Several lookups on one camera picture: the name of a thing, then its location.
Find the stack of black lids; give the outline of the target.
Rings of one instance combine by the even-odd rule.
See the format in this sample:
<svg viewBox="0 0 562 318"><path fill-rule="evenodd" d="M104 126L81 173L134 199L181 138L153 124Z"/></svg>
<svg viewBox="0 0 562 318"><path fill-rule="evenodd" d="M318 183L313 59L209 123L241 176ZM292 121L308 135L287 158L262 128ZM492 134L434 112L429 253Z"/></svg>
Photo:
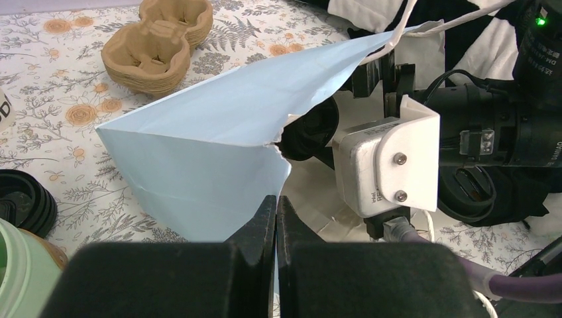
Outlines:
<svg viewBox="0 0 562 318"><path fill-rule="evenodd" d="M54 227L58 207L51 193L30 174L1 170L1 218L46 238Z"/></svg>

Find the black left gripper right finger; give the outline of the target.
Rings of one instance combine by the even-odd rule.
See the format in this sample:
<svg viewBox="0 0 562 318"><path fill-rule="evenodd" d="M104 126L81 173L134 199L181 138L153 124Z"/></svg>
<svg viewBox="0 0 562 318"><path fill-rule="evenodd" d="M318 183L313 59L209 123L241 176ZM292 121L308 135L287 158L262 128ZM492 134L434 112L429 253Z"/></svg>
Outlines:
<svg viewBox="0 0 562 318"><path fill-rule="evenodd" d="M290 277L292 250L298 243L324 243L298 216L289 198L281 195L277 206L277 264L280 316L293 317L295 279Z"/></svg>

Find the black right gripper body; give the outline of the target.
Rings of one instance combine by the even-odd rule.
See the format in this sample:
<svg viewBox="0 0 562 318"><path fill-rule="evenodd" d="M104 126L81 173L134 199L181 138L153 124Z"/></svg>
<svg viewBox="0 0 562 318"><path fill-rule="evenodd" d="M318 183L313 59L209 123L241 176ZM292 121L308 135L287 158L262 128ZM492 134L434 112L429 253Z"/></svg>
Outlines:
<svg viewBox="0 0 562 318"><path fill-rule="evenodd" d="M399 117L404 96L440 116L440 166L561 167L561 69L553 60L517 59L514 79L444 87L445 72L416 90L416 69L382 60L384 118Z"/></svg>

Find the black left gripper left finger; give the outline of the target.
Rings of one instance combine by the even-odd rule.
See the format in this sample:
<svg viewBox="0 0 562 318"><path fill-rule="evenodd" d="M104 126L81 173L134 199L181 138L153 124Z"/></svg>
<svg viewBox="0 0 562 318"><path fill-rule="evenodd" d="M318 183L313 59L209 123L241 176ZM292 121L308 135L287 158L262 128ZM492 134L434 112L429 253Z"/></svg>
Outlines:
<svg viewBox="0 0 562 318"><path fill-rule="evenodd" d="M272 317L277 198L267 195L254 216L227 242L235 248L229 317Z"/></svg>

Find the black cup lid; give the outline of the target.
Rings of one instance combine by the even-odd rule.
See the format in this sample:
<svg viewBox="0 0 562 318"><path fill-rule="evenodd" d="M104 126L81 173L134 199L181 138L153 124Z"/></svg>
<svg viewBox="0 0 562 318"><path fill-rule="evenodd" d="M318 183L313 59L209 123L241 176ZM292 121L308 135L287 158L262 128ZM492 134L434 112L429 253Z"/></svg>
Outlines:
<svg viewBox="0 0 562 318"><path fill-rule="evenodd" d="M444 166L439 169L437 198L444 214L472 225L491 214L496 189L482 168Z"/></svg>
<svg viewBox="0 0 562 318"><path fill-rule="evenodd" d="M276 146L289 160L308 160L324 149L339 124L339 110L333 97L316 105L304 116L285 126Z"/></svg>

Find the stack of white paper cups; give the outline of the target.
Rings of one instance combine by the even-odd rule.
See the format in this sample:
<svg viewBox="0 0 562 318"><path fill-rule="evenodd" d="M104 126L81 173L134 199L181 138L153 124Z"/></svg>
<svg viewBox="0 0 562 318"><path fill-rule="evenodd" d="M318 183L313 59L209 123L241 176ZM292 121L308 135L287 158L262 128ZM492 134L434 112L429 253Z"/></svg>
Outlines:
<svg viewBox="0 0 562 318"><path fill-rule="evenodd" d="M7 130L15 122L16 115L15 115L15 110L13 109L13 104L11 103L10 99L7 97L6 93L2 89L0 93L0 98L1 98L0 131L3 132Z"/></svg>

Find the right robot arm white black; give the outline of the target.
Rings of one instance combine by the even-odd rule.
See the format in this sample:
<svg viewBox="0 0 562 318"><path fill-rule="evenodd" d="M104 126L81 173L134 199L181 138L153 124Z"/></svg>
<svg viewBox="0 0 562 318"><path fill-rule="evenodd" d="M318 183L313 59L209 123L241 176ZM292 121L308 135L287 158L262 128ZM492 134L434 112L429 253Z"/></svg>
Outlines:
<svg viewBox="0 0 562 318"><path fill-rule="evenodd" d="M441 166L561 166L561 2L468 1L403 4L392 27L422 19L405 38L442 35L447 71L414 87L415 67L391 51L356 68L344 84L367 97L378 82L384 114L406 97L439 113Z"/></svg>

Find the light blue paper bag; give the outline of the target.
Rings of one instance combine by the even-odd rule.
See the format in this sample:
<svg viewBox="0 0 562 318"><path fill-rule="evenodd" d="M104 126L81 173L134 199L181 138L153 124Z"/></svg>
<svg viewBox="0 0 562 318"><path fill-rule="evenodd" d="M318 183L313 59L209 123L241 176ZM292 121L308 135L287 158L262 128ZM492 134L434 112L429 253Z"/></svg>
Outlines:
<svg viewBox="0 0 562 318"><path fill-rule="evenodd" d="M428 22L318 46L234 68L97 128L145 212L186 239L222 241L277 196L290 163L277 147L284 127L331 97L358 66L402 38L475 20L505 1L448 23Z"/></svg>

